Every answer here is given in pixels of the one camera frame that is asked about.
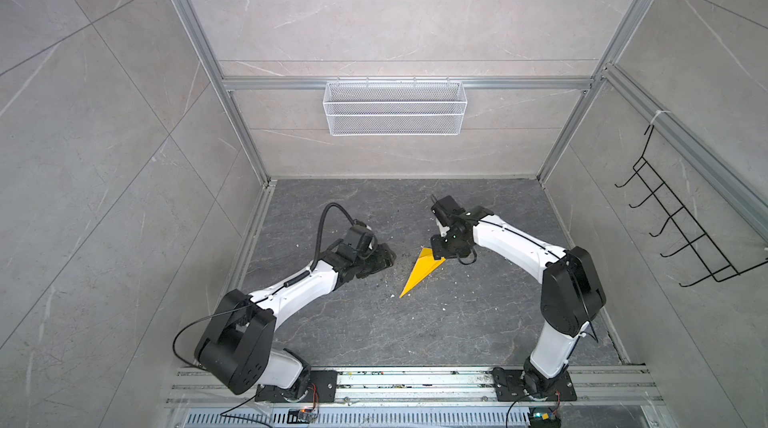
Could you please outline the yellow square paper sheet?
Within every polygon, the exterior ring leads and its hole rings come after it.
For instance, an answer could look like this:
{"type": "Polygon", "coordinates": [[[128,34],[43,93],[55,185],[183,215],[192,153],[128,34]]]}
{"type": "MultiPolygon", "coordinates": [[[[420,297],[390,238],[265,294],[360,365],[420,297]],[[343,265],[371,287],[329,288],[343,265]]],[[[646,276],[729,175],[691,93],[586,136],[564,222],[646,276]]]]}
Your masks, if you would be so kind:
{"type": "Polygon", "coordinates": [[[408,277],[408,280],[400,294],[400,298],[403,298],[405,295],[411,292],[418,284],[424,281],[444,262],[445,259],[443,257],[434,257],[432,249],[422,248],[408,277]]]}

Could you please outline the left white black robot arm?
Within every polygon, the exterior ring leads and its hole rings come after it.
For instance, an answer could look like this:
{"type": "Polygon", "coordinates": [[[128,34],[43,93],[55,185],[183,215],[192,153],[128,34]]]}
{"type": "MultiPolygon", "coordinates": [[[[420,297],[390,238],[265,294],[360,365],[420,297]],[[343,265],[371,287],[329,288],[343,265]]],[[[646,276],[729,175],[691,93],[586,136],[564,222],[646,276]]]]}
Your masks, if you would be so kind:
{"type": "Polygon", "coordinates": [[[353,247],[338,240],[291,277],[252,293],[228,292],[211,316],[194,358],[233,394],[255,385],[273,388],[289,401],[309,389],[311,366],[295,353],[273,347],[275,332],[318,298],[355,278],[392,267],[396,254],[367,235],[353,247]]]}

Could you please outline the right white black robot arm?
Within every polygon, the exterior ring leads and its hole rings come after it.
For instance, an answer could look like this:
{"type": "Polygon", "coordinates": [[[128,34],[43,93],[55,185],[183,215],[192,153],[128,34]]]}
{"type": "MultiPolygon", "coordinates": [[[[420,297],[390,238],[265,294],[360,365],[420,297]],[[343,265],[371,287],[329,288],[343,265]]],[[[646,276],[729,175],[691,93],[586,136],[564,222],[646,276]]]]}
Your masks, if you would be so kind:
{"type": "Polygon", "coordinates": [[[430,238],[435,259],[464,261],[476,257],[481,247],[539,283],[544,325],[524,363],[521,382],[527,395],[549,396],[565,379],[578,340],[594,333],[592,322],[606,304],[591,255],[580,247],[565,249],[539,240],[482,206],[465,210],[451,196],[435,201],[431,212],[440,231],[430,238]]]}

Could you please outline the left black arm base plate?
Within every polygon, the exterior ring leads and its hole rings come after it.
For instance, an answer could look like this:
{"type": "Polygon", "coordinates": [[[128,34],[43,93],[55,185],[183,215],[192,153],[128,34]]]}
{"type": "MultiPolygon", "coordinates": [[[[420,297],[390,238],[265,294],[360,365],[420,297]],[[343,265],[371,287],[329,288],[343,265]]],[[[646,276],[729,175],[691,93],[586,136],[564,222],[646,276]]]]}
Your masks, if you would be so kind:
{"type": "Polygon", "coordinates": [[[337,391],[338,372],[315,370],[302,375],[295,387],[283,390],[266,386],[257,391],[255,400],[272,403],[332,403],[337,391]]]}

